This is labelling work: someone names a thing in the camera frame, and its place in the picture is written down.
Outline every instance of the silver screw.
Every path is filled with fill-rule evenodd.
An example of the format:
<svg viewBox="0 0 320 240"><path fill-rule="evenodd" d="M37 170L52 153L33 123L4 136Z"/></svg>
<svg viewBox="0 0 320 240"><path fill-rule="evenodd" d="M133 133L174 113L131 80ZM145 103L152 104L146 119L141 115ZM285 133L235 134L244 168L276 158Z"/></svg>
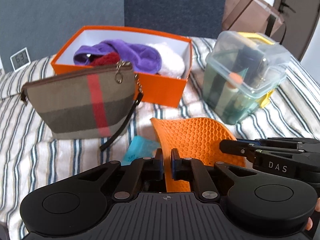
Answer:
<svg viewBox="0 0 320 240"><path fill-rule="evenodd" d="M218 193L216 193L214 191L205 191L205 192L202 193L202 196L204 198L213 199L213 198L216 198L218 196Z"/></svg>
<svg viewBox="0 0 320 240"><path fill-rule="evenodd" d="M125 191L119 191L119 192L115 193L115 198L117 198L117 199L126 199L128 197L130 197L130 194Z"/></svg>

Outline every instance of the blue packet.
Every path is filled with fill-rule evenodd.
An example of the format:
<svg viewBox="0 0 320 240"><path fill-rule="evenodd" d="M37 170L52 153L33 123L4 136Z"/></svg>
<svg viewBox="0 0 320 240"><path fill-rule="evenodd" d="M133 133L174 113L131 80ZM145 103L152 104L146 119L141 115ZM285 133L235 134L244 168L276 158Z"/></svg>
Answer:
<svg viewBox="0 0 320 240"><path fill-rule="evenodd" d="M138 158L153 158L158 148L161 148L158 142L147 140L141 136L135 136L121 161L121 165L130 165L133 160Z"/></svg>

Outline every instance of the door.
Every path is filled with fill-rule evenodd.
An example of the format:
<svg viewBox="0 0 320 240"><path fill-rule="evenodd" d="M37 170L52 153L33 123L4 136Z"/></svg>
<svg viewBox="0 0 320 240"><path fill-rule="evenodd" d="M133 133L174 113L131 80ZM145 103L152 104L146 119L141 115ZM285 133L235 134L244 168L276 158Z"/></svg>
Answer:
<svg viewBox="0 0 320 240"><path fill-rule="evenodd" d="M320 0L275 0L273 7L282 12L287 26L282 45L301 60L319 19ZM284 26L272 38L279 41L283 33Z"/></svg>

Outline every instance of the honeycomb pattern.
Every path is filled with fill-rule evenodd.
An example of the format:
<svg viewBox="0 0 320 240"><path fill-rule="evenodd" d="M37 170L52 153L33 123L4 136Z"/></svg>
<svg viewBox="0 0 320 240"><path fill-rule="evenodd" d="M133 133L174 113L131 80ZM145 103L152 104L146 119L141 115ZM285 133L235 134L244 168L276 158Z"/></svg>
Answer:
<svg viewBox="0 0 320 240"><path fill-rule="evenodd" d="M158 136L164 155L164 174L167 192L189 192L186 181L174 181L171 175L171 149L177 148L181 158L200 159L204 165L218 161L245 167L240 156L224 154L219 149L223 139L236 140L222 124L211 118L190 118L181 120L161 120L152 118L151 122Z"/></svg>

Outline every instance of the pouch zipper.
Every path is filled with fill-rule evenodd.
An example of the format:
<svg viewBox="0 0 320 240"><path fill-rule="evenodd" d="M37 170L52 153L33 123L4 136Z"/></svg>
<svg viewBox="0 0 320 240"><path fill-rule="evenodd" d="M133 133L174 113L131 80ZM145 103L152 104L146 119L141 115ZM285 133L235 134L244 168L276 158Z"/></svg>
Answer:
<svg viewBox="0 0 320 240"><path fill-rule="evenodd" d="M132 64L129 61L119 61L116 64L111 64L111 65L104 65L104 66L95 66L92 68L86 68L78 71L73 71L73 72L68 72L65 74L60 74L57 76L41 79L41 80L36 80L33 82L27 82L25 83L22 88L21 88L21 95L20 95L20 100L24 102L25 105L27 105L27 95L25 93L25 90L27 90L30 87L37 86L37 85L43 85L43 84L48 84L56 81L61 81L61 80L66 80L69 78L75 78L75 77L81 77L85 75L92 75L92 74L97 74L97 73L104 73L104 72L110 72L112 70L115 71L115 80L118 84L122 83L122 74L121 70L129 70L132 69Z"/></svg>

